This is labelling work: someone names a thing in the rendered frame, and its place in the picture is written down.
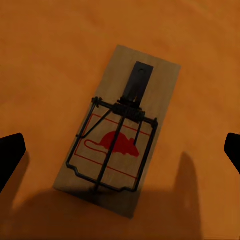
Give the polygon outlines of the mousetrap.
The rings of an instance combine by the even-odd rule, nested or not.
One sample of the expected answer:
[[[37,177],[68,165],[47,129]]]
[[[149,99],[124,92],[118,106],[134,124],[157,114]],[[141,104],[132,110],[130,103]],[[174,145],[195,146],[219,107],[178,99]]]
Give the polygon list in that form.
[[[52,187],[133,219],[181,67],[118,44]]]

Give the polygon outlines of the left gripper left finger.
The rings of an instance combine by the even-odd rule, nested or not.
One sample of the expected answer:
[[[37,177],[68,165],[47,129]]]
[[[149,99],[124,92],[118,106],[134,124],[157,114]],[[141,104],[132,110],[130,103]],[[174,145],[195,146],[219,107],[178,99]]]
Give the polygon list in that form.
[[[22,133],[0,138],[0,193],[26,153]]]

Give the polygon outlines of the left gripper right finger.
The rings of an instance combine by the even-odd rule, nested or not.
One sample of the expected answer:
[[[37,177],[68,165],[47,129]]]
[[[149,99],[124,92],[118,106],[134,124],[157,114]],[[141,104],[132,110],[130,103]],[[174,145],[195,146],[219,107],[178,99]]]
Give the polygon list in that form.
[[[224,151],[240,173],[240,135],[229,133],[227,135]]]

